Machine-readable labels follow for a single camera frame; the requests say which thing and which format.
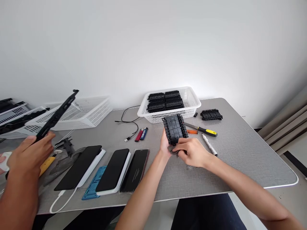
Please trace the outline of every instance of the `black pants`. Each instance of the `black pants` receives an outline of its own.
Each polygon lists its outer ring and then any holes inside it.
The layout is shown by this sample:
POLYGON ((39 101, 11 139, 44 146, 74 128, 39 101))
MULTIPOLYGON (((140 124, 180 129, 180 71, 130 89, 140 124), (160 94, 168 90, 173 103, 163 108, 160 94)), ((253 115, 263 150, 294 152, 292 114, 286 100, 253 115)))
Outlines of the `black pants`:
MULTIPOLYGON (((104 230, 114 220, 125 206, 84 210, 64 230, 99 229, 104 230)), ((37 215, 32 230, 42 230, 47 220, 55 214, 37 215)))
MULTIPOLYGON (((104 230, 124 206, 85 210, 64 230, 104 230)), ((32 230, 41 230, 54 214, 37 215, 32 230)), ((180 199, 171 230, 246 230, 228 194, 180 199)))
POLYGON ((180 199, 171 230, 246 230, 228 194, 180 199))

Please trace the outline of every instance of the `curtain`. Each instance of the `curtain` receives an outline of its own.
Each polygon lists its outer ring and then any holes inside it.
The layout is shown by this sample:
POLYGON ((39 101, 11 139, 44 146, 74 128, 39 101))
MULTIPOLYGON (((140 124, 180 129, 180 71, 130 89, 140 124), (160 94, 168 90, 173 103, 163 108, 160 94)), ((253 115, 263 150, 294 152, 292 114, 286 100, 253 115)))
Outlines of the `curtain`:
POLYGON ((307 135, 307 86, 258 134, 278 155, 307 135))

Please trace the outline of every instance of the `screwdriver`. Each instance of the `screwdriver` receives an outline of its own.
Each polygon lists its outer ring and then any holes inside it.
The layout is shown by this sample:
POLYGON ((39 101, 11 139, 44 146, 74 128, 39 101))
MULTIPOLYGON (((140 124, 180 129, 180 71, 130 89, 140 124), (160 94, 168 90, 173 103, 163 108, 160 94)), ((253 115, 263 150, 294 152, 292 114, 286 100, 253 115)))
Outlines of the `screwdriver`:
POLYGON ((210 130, 210 129, 204 129, 204 128, 202 128, 202 127, 195 126, 195 125, 191 125, 191 124, 186 123, 186 122, 185 122, 185 125, 186 125, 186 126, 189 126, 189 127, 192 127, 192 128, 195 128, 195 129, 197 129, 197 130, 200 131, 200 132, 203 132, 203 133, 205 133, 205 134, 208 134, 209 136, 213 136, 213 137, 216 137, 216 136, 217 136, 217 133, 214 132, 214 131, 212 131, 212 130, 210 130))

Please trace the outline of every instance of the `blue phone case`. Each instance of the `blue phone case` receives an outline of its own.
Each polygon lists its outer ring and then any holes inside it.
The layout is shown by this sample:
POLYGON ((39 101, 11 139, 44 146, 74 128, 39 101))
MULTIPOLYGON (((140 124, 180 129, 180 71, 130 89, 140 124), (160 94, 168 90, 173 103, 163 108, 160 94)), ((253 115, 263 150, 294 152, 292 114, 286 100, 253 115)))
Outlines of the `blue phone case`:
POLYGON ((96 194, 96 187, 97 187, 103 173, 105 172, 105 170, 106 170, 106 166, 102 166, 97 170, 97 173, 94 176, 91 184, 87 188, 86 192, 84 193, 82 200, 89 200, 89 199, 94 199, 94 198, 100 197, 96 194))

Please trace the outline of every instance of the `white cable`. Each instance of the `white cable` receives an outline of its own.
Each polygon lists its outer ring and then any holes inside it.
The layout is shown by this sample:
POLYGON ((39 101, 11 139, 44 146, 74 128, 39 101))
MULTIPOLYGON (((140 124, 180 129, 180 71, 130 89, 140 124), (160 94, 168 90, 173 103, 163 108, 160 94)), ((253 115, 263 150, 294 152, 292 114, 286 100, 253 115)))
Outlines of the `white cable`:
POLYGON ((74 195, 74 193, 76 192, 76 190, 77 190, 77 188, 75 188, 75 190, 73 191, 72 195, 68 198, 68 200, 66 201, 66 203, 65 203, 59 210, 53 212, 53 211, 52 211, 53 206, 54 206, 55 203, 58 201, 58 199, 64 194, 64 192, 66 191, 66 190, 62 190, 62 191, 59 193, 58 197, 57 197, 57 198, 55 199, 55 201, 53 202, 53 204, 51 205, 51 207, 50 207, 50 209, 49 209, 49 212, 52 213, 52 214, 54 214, 54 213, 57 213, 57 212, 61 211, 61 210, 67 205, 67 203, 70 201, 70 199, 73 197, 73 195, 74 195))

